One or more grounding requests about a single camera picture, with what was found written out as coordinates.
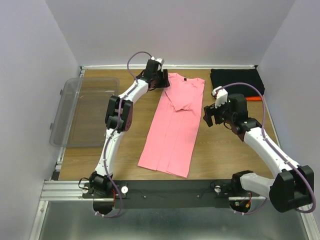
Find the pink t shirt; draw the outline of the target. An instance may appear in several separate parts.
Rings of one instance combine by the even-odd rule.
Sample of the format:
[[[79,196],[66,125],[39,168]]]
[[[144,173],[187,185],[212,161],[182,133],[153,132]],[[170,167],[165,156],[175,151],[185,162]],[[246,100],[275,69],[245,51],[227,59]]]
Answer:
[[[138,166],[187,178],[202,114],[205,81],[169,73]]]

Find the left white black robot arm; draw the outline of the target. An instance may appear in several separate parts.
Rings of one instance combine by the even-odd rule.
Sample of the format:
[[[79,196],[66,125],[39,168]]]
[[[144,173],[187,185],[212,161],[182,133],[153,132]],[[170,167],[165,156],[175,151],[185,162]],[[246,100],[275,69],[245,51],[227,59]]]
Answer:
[[[112,176],[118,149],[133,121],[134,104],[140,97],[157,88],[170,86],[168,71],[162,58],[151,57],[145,69],[134,77],[132,85],[119,96],[109,99],[105,115],[105,142],[99,162],[89,177],[89,190],[99,197],[107,197],[115,185]]]

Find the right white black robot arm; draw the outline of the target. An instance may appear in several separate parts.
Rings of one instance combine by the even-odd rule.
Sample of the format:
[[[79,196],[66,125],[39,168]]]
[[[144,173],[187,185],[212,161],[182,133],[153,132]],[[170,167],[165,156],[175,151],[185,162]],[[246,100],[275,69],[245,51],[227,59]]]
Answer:
[[[236,196],[247,191],[256,193],[269,200],[280,213],[300,211],[307,205],[315,207],[314,171],[285,154],[262,124],[249,117],[244,95],[228,94],[224,89],[214,90],[212,95],[215,103],[204,107],[203,119],[207,125],[229,125],[229,129],[258,154],[273,176],[262,177],[250,170],[235,173],[230,191]]]

